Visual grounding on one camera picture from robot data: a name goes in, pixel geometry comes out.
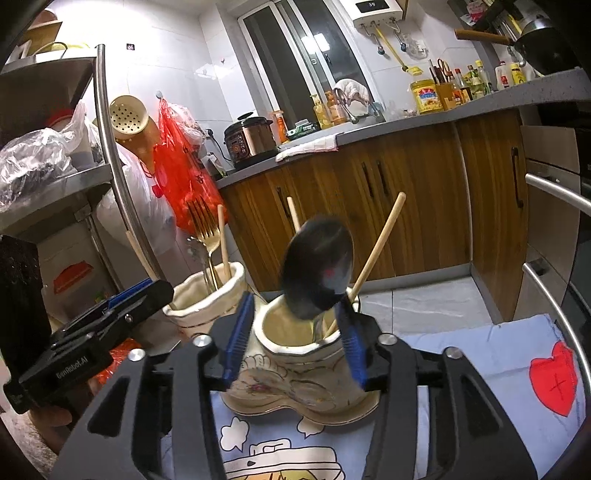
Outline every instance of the metal screw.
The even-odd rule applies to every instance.
[[[464,356],[464,352],[462,352],[457,346],[449,346],[445,349],[445,356],[457,360]]]
[[[212,342],[212,338],[209,335],[197,335],[193,339],[193,345],[198,347],[204,347]]]
[[[127,358],[129,358],[132,362],[138,362],[145,356],[145,350],[142,350],[141,348],[134,348],[132,351],[129,352]]]
[[[398,342],[398,337],[396,335],[392,335],[392,333],[383,333],[378,337],[378,342],[382,345],[394,345]]]

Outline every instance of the condiment bottle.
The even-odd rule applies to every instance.
[[[314,100],[314,113],[316,114],[320,128],[324,130],[325,128],[332,127],[333,122],[330,121],[329,113],[326,111],[326,107],[320,100],[318,94],[312,95],[312,100]]]
[[[287,127],[285,126],[285,120],[283,120],[283,110],[275,110],[272,113],[275,117],[275,123],[277,123],[277,129],[279,130],[279,141],[282,144],[289,142],[287,138]]]
[[[341,104],[335,98],[335,94],[332,90],[326,90],[326,106],[329,108],[330,119],[335,125],[347,123],[349,120],[345,115],[345,110]]]
[[[515,84],[513,75],[511,75],[511,71],[504,61],[501,60],[501,64],[495,68],[495,73],[499,90],[512,87]]]
[[[470,87],[464,80],[464,77],[462,76],[462,71],[460,69],[456,69],[456,82],[462,92],[462,99],[464,100],[464,103],[471,102],[473,100],[472,91],[470,90]]]
[[[478,76],[478,72],[474,70],[472,65],[468,65],[468,70],[470,71],[470,82],[472,83],[472,97],[474,100],[484,97],[486,95],[486,87]]]
[[[488,78],[488,73],[484,69],[484,64],[482,63],[482,60],[479,59],[476,61],[476,67],[478,67],[478,76],[480,77],[482,83],[486,87],[486,94],[488,95],[492,93],[492,82],[491,79]]]
[[[525,76],[523,75],[523,72],[519,68],[519,65],[516,63],[511,64],[511,76],[513,77],[513,81],[516,85],[527,82]]]

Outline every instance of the shelf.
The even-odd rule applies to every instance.
[[[74,108],[93,75],[94,48],[40,53],[0,72],[0,147],[43,128],[55,112]]]
[[[86,196],[77,194],[87,193],[107,184],[100,189],[99,194],[102,194],[109,188],[108,183],[112,178],[109,165],[101,165],[60,178],[40,188],[33,195],[17,200],[6,212],[0,213],[0,232],[14,235],[47,219],[57,226],[59,222],[56,222],[53,216],[64,210],[70,210],[72,216],[73,210],[87,203]]]

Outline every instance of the frying pan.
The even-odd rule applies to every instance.
[[[525,61],[543,75],[563,72],[580,65],[567,41],[550,20],[544,17],[528,23],[517,41],[503,35],[473,30],[456,30],[456,38],[514,47]]]

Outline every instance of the cabinet door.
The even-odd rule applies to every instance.
[[[337,153],[315,155],[283,169],[302,223],[323,213],[339,217],[351,231],[354,279],[361,273],[385,222],[376,208],[376,185],[368,172],[365,143],[346,145]],[[369,279],[393,276],[392,258],[386,249]]]
[[[378,137],[372,156],[386,218],[399,192],[407,195],[388,240],[396,275],[468,263],[467,188],[451,126]]]
[[[512,320],[527,251],[525,159],[516,110],[457,122],[472,206],[473,265]]]
[[[294,234],[281,182],[282,169],[221,190],[232,234],[260,291],[279,290],[283,255]]]

